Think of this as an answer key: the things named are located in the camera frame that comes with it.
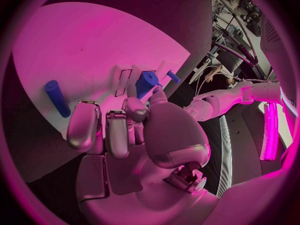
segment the machinery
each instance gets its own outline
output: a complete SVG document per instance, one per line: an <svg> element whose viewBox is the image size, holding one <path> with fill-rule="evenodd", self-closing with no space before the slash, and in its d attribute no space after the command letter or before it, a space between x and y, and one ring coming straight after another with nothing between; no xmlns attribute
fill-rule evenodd
<svg viewBox="0 0 300 225"><path fill-rule="evenodd" d="M212 209L219 199L203 189L201 168L211 150L197 121L254 100L281 104L280 84L242 81L229 90L195 96L184 109L168 102L157 86L148 110L129 96L123 109L107 112L105 148L99 105L80 101L71 115L67 141L87 152L76 180L77 201L86 219L91 224L179 224L183 218L189 224L204 222L210 210L197 221L186 215L199 206ZM142 130L134 129L133 123L145 119Z"/></svg>

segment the white robotic arm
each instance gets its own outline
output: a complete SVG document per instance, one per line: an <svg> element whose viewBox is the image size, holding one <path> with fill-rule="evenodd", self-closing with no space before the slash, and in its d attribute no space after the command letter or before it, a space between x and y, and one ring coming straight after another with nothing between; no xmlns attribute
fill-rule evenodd
<svg viewBox="0 0 300 225"><path fill-rule="evenodd" d="M228 90L215 90L195 96L184 109L202 122L225 114L233 105L251 104L254 100L281 104L280 84L242 81Z"/></svg>

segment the pink light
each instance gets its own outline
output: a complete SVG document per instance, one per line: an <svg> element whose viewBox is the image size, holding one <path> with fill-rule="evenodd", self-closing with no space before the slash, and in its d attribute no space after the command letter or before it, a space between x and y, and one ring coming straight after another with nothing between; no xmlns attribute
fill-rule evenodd
<svg viewBox="0 0 300 225"><path fill-rule="evenodd" d="M264 135L260 160L273 161L278 144L278 113L275 103L264 105Z"/></svg>

